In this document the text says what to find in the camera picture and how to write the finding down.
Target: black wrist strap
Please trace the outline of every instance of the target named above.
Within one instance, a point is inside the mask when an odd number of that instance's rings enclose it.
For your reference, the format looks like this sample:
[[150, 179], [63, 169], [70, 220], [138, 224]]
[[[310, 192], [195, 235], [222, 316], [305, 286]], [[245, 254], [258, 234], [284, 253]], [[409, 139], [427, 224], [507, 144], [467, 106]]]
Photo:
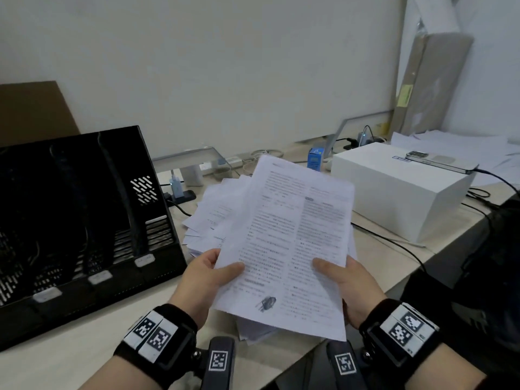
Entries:
[[164, 304], [130, 328], [114, 356], [139, 368], [166, 390], [191, 370], [196, 334], [197, 325], [190, 315]]
[[374, 308], [359, 331], [374, 364], [402, 384], [441, 343], [435, 324], [408, 304], [390, 299]]

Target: white cardboard box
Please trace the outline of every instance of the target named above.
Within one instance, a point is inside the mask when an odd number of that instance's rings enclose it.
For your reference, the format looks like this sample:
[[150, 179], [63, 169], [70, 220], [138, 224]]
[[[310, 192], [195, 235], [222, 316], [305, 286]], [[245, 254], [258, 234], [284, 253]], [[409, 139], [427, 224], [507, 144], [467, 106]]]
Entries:
[[460, 205], [474, 174], [406, 159], [408, 150], [373, 143], [335, 154], [332, 175], [356, 187], [354, 210], [410, 242], [433, 232]]

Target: printed document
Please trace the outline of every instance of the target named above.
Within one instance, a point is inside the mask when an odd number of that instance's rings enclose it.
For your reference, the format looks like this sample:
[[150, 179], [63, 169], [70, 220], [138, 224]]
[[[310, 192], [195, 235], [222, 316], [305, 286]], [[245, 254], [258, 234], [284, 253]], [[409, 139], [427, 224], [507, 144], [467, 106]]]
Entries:
[[345, 341], [336, 283], [312, 259], [345, 266], [354, 186], [281, 158], [260, 158], [233, 213], [215, 268], [245, 263], [213, 308], [304, 334]]

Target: blue box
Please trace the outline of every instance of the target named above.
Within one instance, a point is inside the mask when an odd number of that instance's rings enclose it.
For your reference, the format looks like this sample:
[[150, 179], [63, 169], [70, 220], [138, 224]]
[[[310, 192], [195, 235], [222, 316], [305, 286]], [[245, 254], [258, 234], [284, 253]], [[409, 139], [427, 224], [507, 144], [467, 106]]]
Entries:
[[323, 148], [312, 148], [309, 150], [309, 155], [307, 156], [307, 168], [318, 172], [320, 171], [323, 151]]

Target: phone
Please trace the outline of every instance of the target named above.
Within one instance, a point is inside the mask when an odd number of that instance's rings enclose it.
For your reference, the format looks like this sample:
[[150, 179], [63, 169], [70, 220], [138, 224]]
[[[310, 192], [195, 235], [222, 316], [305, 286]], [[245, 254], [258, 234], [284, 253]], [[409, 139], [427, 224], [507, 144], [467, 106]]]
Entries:
[[478, 167], [478, 163], [458, 158], [443, 156], [436, 153], [424, 153], [413, 150], [406, 154], [408, 160], [417, 161], [419, 163], [433, 165], [435, 167], [444, 168], [445, 170], [455, 171], [461, 174], [471, 174]]

